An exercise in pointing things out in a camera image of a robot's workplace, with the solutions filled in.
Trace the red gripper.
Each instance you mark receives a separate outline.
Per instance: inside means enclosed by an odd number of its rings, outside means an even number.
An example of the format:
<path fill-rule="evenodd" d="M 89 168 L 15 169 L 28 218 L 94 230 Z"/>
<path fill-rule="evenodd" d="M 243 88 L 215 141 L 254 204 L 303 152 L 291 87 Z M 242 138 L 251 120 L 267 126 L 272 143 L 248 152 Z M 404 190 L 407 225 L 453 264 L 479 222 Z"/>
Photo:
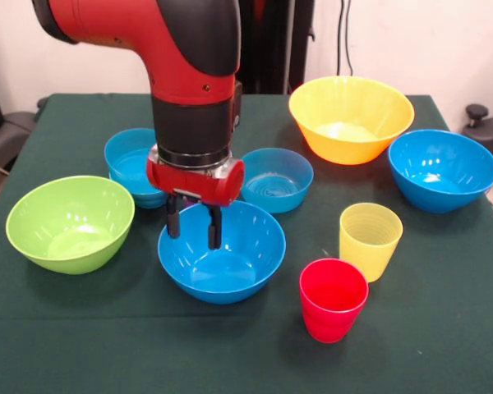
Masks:
<path fill-rule="evenodd" d="M 209 248 L 218 250 L 222 243 L 220 207 L 228 207 L 239 196 L 245 176 L 244 162 L 229 156 L 217 166 L 188 169 L 162 161 L 158 150 L 152 149 L 146 162 L 146 175 L 153 187 L 169 194 L 166 199 L 168 235 L 171 238 L 180 236 L 176 195 L 186 196 L 208 204 Z"/>

